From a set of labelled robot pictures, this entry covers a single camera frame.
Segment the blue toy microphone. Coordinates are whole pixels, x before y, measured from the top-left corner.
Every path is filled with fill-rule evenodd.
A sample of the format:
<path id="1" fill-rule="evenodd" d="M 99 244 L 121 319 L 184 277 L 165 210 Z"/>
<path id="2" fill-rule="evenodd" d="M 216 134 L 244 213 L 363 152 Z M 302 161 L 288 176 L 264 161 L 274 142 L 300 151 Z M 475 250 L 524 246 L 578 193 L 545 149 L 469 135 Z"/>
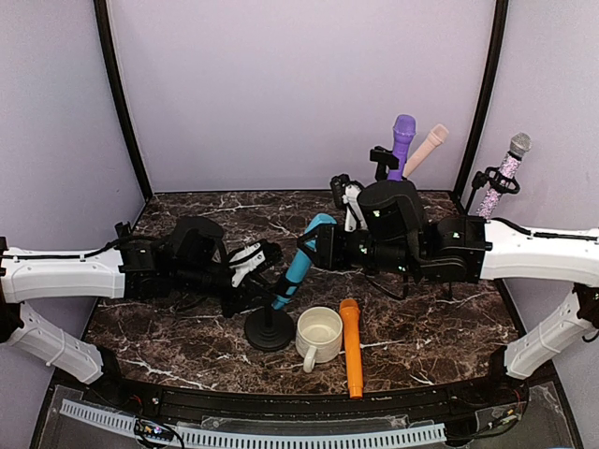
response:
<path id="1" fill-rule="evenodd" d="M 309 223 L 304 233 L 307 234 L 318 225 L 336 225 L 337 221 L 326 213 L 318 213 Z M 302 251 L 298 250 L 293 258 L 289 268 L 283 273 L 275 284 L 274 293 L 276 298 L 271 306 L 276 310 L 281 310 L 286 306 L 291 298 L 300 288 L 308 270 L 312 266 L 310 258 Z"/>

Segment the black stand of blue microphone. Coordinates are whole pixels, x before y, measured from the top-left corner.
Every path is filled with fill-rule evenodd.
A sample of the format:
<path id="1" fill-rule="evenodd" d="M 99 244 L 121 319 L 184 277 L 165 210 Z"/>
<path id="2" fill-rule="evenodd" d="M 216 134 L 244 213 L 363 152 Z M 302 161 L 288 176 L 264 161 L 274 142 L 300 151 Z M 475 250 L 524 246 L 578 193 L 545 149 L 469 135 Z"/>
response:
<path id="1" fill-rule="evenodd" d="M 295 335 L 293 319 L 284 310 L 276 311 L 271 304 L 253 311 L 244 323 L 244 336 L 249 344 L 265 353 L 284 349 Z"/>

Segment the orange toy microphone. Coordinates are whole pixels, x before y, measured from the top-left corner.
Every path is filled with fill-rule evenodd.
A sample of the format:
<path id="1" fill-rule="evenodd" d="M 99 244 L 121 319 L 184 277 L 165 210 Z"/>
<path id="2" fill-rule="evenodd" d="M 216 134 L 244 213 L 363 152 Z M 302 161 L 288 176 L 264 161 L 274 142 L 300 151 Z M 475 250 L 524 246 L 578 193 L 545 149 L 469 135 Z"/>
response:
<path id="1" fill-rule="evenodd" d="M 362 399 L 364 384 L 358 303 L 353 298 L 344 299 L 340 304 L 339 314 L 343 321 L 343 347 L 349 397 Z"/>

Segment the black stand of purple microphone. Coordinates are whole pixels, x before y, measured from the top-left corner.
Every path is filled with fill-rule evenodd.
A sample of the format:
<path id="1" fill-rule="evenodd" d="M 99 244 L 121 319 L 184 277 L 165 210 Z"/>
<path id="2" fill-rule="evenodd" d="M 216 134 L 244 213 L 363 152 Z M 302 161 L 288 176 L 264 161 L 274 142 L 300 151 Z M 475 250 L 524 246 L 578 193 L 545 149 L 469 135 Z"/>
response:
<path id="1" fill-rule="evenodd" d="M 376 163 L 374 178 L 376 181 L 384 181 L 387 179 L 390 170 L 399 168 L 399 159 L 392 151 L 381 146 L 375 146 L 370 149 L 370 161 Z"/>

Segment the purple toy microphone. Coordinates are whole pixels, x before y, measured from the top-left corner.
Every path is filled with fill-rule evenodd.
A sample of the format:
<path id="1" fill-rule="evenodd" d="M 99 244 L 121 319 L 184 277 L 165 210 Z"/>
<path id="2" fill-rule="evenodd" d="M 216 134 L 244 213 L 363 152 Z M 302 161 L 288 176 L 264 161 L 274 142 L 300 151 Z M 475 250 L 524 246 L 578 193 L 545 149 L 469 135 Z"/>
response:
<path id="1" fill-rule="evenodd" d="M 410 145 L 416 135 L 416 119 L 408 114 L 400 114 L 392 127 L 392 131 L 392 154 L 398 159 L 398 167 L 391 169 L 387 178 L 392 181 L 400 181 L 407 162 Z"/>

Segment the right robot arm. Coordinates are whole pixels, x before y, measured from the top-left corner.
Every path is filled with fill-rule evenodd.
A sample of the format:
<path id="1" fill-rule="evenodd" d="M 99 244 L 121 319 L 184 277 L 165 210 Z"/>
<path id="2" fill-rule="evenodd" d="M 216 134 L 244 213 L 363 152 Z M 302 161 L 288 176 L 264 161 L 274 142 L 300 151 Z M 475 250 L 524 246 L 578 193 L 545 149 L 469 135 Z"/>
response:
<path id="1" fill-rule="evenodd" d="M 506 219 L 461 215 L 428 220 L 409 181 L 377 181 L 357 196 L 365 225 L 319 224 L 298 240 L 318 268 L 399 273 L 434 282 L 531 278 L 573 284 L 562 304 L 524 337 L 496 350 L 477 396 L 500 404 L 514 379 L 598 327 L 598 231 L 525 228 Z"/>

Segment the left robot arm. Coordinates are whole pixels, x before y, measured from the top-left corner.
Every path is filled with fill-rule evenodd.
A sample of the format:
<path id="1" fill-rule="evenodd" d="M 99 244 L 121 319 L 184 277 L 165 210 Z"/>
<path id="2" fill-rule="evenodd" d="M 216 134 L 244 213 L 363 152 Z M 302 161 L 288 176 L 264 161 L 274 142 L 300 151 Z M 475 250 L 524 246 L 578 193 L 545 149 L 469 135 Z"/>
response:
<path id="1" fill-rule="evenodd" d="M 260 239 L 226 250 L 224 229 L 200 216 L 182 217 L 164 237 L 136 235 L 118 223 L 102 248 L 65 253 L 1 245 L 1 342 L 41 359 L 95 392 L 112 408 L 132 399 L 112 351 L 85 343 L 36 312 L 29 300 L 103 297 L 142 300 L 191 291 L 216 297 L 231 317 L 272 297 L 262 272 L 282 259 L 279 244 Z"/>

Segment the pink toy microphone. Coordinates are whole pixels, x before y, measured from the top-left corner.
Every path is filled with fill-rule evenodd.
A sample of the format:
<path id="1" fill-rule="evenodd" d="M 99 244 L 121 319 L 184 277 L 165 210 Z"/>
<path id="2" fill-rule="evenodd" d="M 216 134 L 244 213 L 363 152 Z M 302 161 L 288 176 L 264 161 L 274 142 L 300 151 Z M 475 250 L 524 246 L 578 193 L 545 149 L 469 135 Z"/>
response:
<path id="1" fill-rule="evenodd" d="M 402 176 L 409 178 L 435 149 L 445 143 L 448 135 L 449 131 L 443 124 L 436 124 L 416 151 L 408 158 Z"/>

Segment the silver glitter microphone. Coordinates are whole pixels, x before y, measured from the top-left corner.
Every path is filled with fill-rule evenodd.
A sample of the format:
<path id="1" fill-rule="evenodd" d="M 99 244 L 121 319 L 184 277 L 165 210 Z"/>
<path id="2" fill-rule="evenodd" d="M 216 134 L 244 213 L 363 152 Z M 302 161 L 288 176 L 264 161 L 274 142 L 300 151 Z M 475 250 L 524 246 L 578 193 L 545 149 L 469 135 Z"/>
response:
<path id="1" fill-rule="evenodd" d="M 532 140 L 526 133 L 517 133 L 510 140 L 507 151 L 501 164 L 497 167 L 487 167 L 475 176 L 474 186 L 488 189 L 483 196 L 475 214 L 488 219 L 504 195 L 516 195 L 520 186 L 516 180 L 516 173 L 524 156 L 530 151 Z"/>

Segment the white ceramic mug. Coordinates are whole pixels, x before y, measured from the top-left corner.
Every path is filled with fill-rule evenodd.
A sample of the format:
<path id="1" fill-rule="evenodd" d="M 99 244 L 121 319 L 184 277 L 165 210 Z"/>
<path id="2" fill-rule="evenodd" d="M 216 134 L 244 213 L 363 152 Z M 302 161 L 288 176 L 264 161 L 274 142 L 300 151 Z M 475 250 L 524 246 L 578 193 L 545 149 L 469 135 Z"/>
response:
<path id="1" fill-rule="evenodd" d="M 305 373 L 311 373 L 317 364 L 332 361 L 341 351 L 342 342 L 343 321 L 335 310 L 313 307 L 299 317 L 295 345 Z"/>

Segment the black front rail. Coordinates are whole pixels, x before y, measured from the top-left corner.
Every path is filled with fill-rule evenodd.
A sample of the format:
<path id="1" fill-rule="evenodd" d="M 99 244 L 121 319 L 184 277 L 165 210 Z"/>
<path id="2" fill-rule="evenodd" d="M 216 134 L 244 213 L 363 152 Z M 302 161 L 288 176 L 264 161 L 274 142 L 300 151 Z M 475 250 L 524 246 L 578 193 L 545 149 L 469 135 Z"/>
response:
<path id="1" fill-rule="evenodd" d="M 486 408 L 514 404 L 525 408 L 530 393 L 526 381 L 495 384 L 475 378 L 437 386 L 366 393 L 361 399 L 341 395 L 258 395 L 222 393 L 160 386 L 124 380 L 127 398 L 110 400 L 89 388 L 83 398 L 95 404 L 113 407 L 167 423 L 200 423 L 209 417 L 274 420 L 325 421 L 405 416 L 455 421 L 470 419 Z"/>

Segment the right black frame post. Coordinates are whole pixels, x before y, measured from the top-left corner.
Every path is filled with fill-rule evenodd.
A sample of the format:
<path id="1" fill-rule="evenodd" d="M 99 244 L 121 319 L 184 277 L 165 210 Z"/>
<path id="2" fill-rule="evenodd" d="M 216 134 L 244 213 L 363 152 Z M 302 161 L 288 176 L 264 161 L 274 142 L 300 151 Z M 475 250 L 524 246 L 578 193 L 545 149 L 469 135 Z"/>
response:
<path id="1" fill-rule="evenodd" d="M 475 157 L 487 120 L 497 70 L 501 58 L 509 4 L 509 0 L 495 1 L 488 53 L 476 102 L 475 114 L 470 128 L 469 137 L 465 145 L 464 154 L 461 159 L 458 176 L 452 191 L 457 200 L 462 200 L 463 198 L 466 184 L 474 166 Z"/>

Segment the black frame post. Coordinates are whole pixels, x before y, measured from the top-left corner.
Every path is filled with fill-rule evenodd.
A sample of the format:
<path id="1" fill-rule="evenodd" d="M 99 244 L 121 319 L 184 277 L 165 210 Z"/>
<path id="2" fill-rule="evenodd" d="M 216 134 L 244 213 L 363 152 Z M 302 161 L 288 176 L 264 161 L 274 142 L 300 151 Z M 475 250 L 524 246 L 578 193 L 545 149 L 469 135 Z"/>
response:
<path id="1" fill-rule="evenodd" d="M 115 107 L 128 158 L 133 168 L 139 190 L 142 194 L 144 202 L 147 203 L 153 197 L 153 189 L 151 187 L 145 165 L 142 161 L 133 122 L 129 114 L 127 101 L 125 99 L 124 86 L 120 76 L 117 53 L 110 25 L 109 4 L 105 0 L 94 0 L 93 5 L 95 10 L 96 28 L 109 81 L 113 105 Z"/>
<path id="2" fill-rule="evenodd" d="M 475 114 L 470 128 L 469 137 L 465 145 L 464 154 L 461 159 L 458 176 L 452 191 L 457 200 L 462 200 L 463 198 L 466 184 L 474 166 L 475 157 L 487 120 L 497 70 L 501 58 L 509 4 L 509 0 L 495 1 L 488 53 L 476 102 Z"/>

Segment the left black frame post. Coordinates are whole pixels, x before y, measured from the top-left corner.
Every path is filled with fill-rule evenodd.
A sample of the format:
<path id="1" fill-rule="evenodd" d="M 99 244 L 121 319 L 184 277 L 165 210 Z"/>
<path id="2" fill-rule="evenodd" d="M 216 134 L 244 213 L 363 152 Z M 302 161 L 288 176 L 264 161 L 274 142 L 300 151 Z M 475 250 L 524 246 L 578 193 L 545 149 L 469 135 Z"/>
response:
<path id="1" fill-rule="evenodd" d="M 139 190 L 142 194 L 144 202 L 147 203 L 153 197 L 153 189 L 151 187 L 145 165 L 142 161 L 133 122 L 129 114 L 127 101 L 125 99 L 124 86 L 120 76 L 117 53 L 110 25 L 109 4 L 105 0 L 94 0 L 93 5 L 95 10 L 96 28 L 109 81 L 113 105 L 115 107 L 128 158 L 133 168 Z"/>

